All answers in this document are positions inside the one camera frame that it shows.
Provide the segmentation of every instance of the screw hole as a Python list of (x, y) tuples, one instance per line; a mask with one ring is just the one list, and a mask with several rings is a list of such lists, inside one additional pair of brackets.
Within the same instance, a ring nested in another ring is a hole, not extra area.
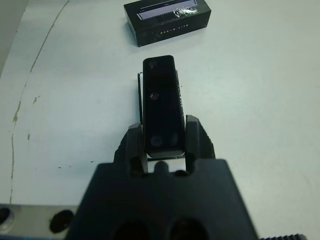
[(0, 225), (3, 224), (10, 216), (10, 209), (7, 207), (0, 209)]
[(182, 219), (172, 228), (170, 240), (208, 240), (203, 226), (192, 219)]
[(14, 212), (8, 207), (0, 208), (0, 232), (5, 232), (14, 223)]
[(50, 230), (54, 234), (60, 233), (71, 225), (74, 213), (70, 210), (63, 210), (53, 216), (50, 222)]

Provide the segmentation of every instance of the stain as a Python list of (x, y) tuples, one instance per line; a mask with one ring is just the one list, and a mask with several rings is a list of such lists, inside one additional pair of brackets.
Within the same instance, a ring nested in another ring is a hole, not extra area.
[(43, 43), (42, 43), (42, 45), (41, 45), (41, 47), (40, 47), (40, 50), (39, 50), (37, 56), (35, 57), (35, 60), (34, 60), (34, 62), (33, 62), (33, 64), (32, 64), (32, 66), (31, 66), (30, 73), (32, 72), (32, 69), (34, 69), (34, 66), (35, 66), (35, 64), (36, 64), (36, 62), (37, 62), (37, 60), (38, 60), (38, 57), (39, 57), (39, 55), (40, 55), (40, 53), (41, 53), (41, 51), (42, 51), (42, 48), (44, 47), (44, 45), (45, 45), (45, 43), (46, 43), (46, 41), (47, 41), (47, 38), (48, 38), (48, 36), (49, 36), (52, 28), (55, 26), (55, 23), (56, 23), (58, 17), (60, 16), (62, 10), (66, 7), (66, 5), (67, 5), (68, 3), (69, 3), (69, 0), (66, 1), (66, 3), (63, 5), (63, 7), (62, 7), (61, 10), (59, 11), (58, 15), (55, 17), (55, 19), (54, 19), (51, 27), (49, 28), (49, 31), (48, 31), (48, 33), (46, 34), (46, 36), (45, 36), (45, 38), (44, 38), (44, 41), (43, 41)]
[(12, 122), (13, 122), (14, 124), (17, 123), (17, 120), (18, 120), (18, 112), (19, 112), (19, 110), (20, 110), (20, 106), (21, 106), (21, 101), (19, 101), (18, 108), (16, 109), (15, 114), (14, 114), (14, 116), (13, 116)]

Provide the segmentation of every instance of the black plastic part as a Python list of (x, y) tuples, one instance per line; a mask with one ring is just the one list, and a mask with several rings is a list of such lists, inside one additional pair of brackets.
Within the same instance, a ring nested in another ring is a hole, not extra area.
[(185, 168), (194, 170), (196, 159), (215, 159), (214, 145), (208, 137), (199, 119), (192, 115), (186, 116), (185, 128)]
[(211, 146), (187, 149), (195, 157), (192, 171), (170, 173), (160, 161), (146, 173), (142, 126), (131, 126), (114, 162), (97, 167), (66, 240), (125, 239), (124, 226), (131, 236), (148, 240), (258, 240), (226, 161), (209, 158), (212, 143), (197, 118), (188, 116), (186, 125), (190, 146)]
[(170, 55), (143, 61), (144, 149), (152, 158), (185, 152), (185, 121), (179, 81)]
[(307, 237), (302, 234), (296, 234), (296, 235), (261, 238), (261, 240), (307, 240)]
[(126, 222), (146, 225), (150, 239), (170, 239), (180, 219), (196, 221), (208, 240), (257, 240), (226, 161), (198, 159), (189, 176), (172, 176), (165, 163), (132, 177), (116, 163), (100, 164), (68, 231), (67, 240), (114, 240)]
[(125, 171), (131, 175), (148, 172), (147, 155), (144, 152), (142, 125), (133, 124), (121, 140), (120, 146), (114, 153), (115, 164), (119, 171)]

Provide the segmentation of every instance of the black box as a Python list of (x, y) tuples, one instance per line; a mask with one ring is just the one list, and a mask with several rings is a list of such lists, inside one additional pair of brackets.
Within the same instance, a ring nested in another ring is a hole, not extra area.
[(124, 11), (138, 47), (205, 28), (211, 13), (205, 0), (140, 0)]

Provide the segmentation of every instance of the white surface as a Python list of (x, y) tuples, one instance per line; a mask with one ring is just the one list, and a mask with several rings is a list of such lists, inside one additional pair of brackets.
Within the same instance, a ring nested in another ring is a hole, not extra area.
[(12, 203), (78, 204), (139, 118), (143, 60), (170, 54), (184, 113), (228, 160), (259, 235), (318, 239), (320, 2), (208, 0), (206, 29), (141, 48), (127, 2), (71, 0), (30, 73), (66, 1), (29, 1), (0, 79), (0, 202), (12, 186)]

